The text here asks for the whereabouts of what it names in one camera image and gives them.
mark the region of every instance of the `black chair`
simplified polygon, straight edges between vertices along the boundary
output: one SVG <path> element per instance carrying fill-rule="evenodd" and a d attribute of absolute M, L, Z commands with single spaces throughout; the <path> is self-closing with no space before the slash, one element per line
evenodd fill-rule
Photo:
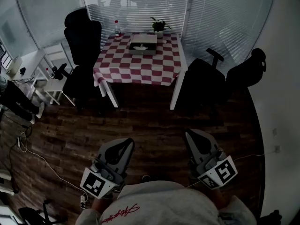
<path fill-rule="evenodd" d="M 44 209 L 44 215 L 45 218 L 43 218 L 39 213 L 39 210 L 34 210 L 32 208 L 20 208 L 19 213 L 21 218 L 25 221 L 25 224 L 19 224 L 17 221 L 15 221 L 18 225 L 52 225 L 57 223 L 64 223 L 67 222 L 67 218 L 51 222 L 48 217 L 48 212 L 46 205 L 49 204 L 51 200 L 45 200 L 43 202 L 43 209 Z"/>
<path fill-rule="evenodd" d="M 101 23 L 89 19 L 87 9 L 82 8 L 67 15 L 65 36 L 73 61 L 78 65 L 63 87 L 72 98 L 86 100 L 94 90 L 93 67 L 101 52 Z"/>
<path fill-rule="evenodd" d="M 218 60 L 224 61 L 224 58 L 210 48 L 206 51 L 214 56 L 212 66 L 202 59 L 192 62 L 180 90 L 179 104 L 184 102 L 189 107 L 198 107 L 226 102 L 234 89 L 245 89 L 258 83 L 266 71 L 266 56 L 256 48 L 249 59 L 231 68 L 225 79 L 216 69 Z"/>

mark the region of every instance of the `checkered tablecloth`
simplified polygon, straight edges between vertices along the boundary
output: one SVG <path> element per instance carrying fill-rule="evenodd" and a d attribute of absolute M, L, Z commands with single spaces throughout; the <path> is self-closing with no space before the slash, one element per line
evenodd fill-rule
<path fill-rule="evenodd" d="M 131 55 L 128 53 L 132 34 L 120 40 L 110 36 L 94 66 L 94 84 L 147 83 L 169 86 L 181 70 L 178 36 L 164 34 L 157 39 L 156 55 Z"/>

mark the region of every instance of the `wooden floor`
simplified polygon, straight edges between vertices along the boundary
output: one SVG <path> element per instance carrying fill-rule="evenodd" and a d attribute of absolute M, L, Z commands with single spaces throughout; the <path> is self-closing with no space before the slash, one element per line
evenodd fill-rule
<path fill-rule="evenodd" d="M 33 126 L 28 147 L 46 158 L 63 178 L 79 186 L 85 167 L 89 167 L 101 144 L 116 138 L 131 137 L 135 151 L 127 170 L 127 183 L 139 183 L 144 174 L 163 175 L 190 185 L 188 154 L 184 130 L 198 128 L 211 133 L 227 155 L 233 159 L 263 154 L 259 123 L 248 91 L 235 92 L 222 106 L 219 116 L 210 117 L 209 108 L 169 110 L 173 86 L 113 84 L 120 108 L 113 108 L 108 97 L 91 99 L 77 112 L 62 97 L 61 105 L 48 105 Z M 29 125 L 10 111 L 4 113 L 15 121 Z M 9 166 L 8 152 L 24 128 L 2 117 L 1 161 Z M 11 152 L 13 176 L 19 194 L 7 202 L 17 211 L 20 207 L 42 208 L 46 198 L 53 199 L 49 212 L 68 216 L 74 224 L 81 212 L 81 191 L 59 180 L 37 156 Z M 247 157 L 235 162 L 239 174 L 222 188 L 225 196 L 237 195 L 257 216 L 261 188 L 264 186 L 264 157 Z"/>

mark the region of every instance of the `potted plant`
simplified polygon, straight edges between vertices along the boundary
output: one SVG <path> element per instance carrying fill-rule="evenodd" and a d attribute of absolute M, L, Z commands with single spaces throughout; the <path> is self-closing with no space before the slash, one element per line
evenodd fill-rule
<path fill-rule="evenodd" d="M 155 22 L 153 22 L 152 27 L 154 33 L 157 35 L 158 38 L 162 38 L 164 34 L 165 27 L 171 29 L 169 26 L 165 25 L 165 21 L 163 19 L 156 20 L 154 17 L 151 17 Z"/>

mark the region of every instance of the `bottle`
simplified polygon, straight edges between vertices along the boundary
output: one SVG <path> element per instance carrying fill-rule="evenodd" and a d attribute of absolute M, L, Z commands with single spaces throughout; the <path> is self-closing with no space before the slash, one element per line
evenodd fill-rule
<path fill-rule="evenodd" d="M 114 35 L 116 38 L 120 38 L 121 37 L 121 28 L 119 26 L 119 21 L 118 20 L 114 21 L 114 25 L 115 25 Z"/>
<path fill-rule="evenodd" d="M 48 68 L 46 68 L 46 71 L 47 71 L 48 75 L 53 79 L 54 78 L 53 72 L 50 72 Z"/>

